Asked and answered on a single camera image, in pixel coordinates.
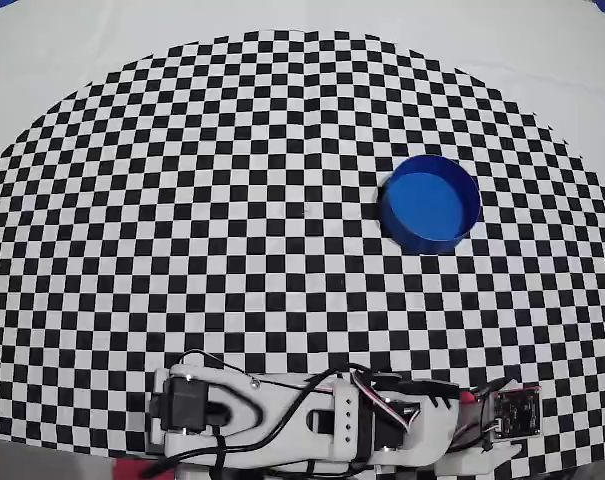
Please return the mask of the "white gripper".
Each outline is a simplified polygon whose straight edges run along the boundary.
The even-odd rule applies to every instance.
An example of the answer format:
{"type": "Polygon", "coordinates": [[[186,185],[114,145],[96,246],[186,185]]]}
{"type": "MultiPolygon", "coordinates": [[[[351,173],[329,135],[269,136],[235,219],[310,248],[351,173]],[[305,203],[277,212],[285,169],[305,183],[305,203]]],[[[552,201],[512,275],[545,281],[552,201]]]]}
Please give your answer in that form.
{"type": "Polygon", "coordinates": [[[404,423],[379,412],[379,465],[431,467],[438,476],[494,472],[518,455],[522,445],[492,444],[489,397],[519,386],[508,377],[471,390],[438,380],[381,377],[379,395],[404,423]]]}

